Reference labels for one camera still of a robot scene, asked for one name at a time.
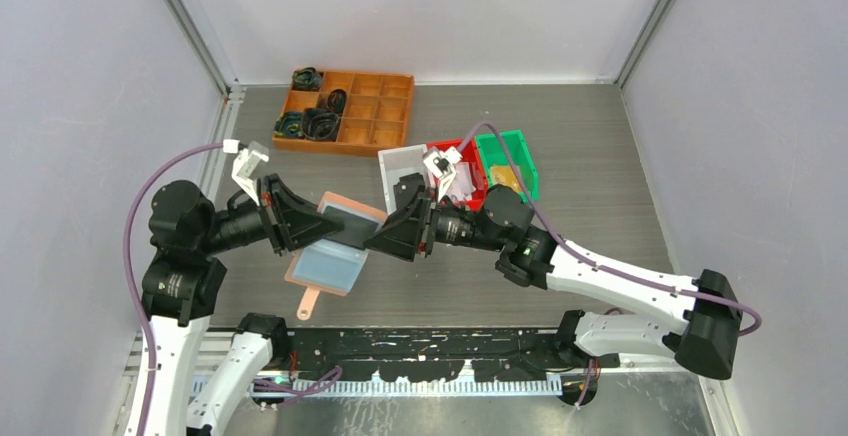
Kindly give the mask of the pink leather card holder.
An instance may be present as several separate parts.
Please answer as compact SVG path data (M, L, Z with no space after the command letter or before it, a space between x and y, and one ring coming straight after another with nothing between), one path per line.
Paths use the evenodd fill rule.
M329 216L331 208L381 219L383 223L387 219L387 213L383 210L326 192L319 202L318 209ZM285 281L304 288L295 312L296 317L301 321L309 320L319 296L323 293L347 295L361 274L368 255L367 249L356 250L324 239L296 251L284 274Z

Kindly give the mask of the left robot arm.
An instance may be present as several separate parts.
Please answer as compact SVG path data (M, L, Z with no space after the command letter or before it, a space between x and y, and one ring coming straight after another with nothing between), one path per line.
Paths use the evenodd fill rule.
M237 191L218 210L197 185L169 183L152 199L149 219L156 252L141 280L141 370L128 435L220 435L261 369L285 365L292 344L283 318L247 314L224 362L190 394L201 343L227 269L218 254L267 240L281 255L341 231L277 175Z

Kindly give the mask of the dark grey card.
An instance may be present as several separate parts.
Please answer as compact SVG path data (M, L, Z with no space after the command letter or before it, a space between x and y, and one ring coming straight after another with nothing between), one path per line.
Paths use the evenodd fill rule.
M331 208L329 218L342 224L342 229L323 237L324 240L348 246L356 250L366 250L365 241L371 238L381 227L383 221Z

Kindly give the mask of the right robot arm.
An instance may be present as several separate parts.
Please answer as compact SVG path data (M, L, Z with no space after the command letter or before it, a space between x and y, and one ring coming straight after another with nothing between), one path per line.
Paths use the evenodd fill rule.
M565 365L633 353L671 358L714 380L731 377L742 311L723 274L667 274L558 242L534 225L533 208L503 185L489 189L477 210L437 201L418 174L402 177L395 192L401 206L366 239L366 248L405 261L429 255L437 243L494 251L496 270L518 286L584 295L621 309L619 315L567 311L554 342Z

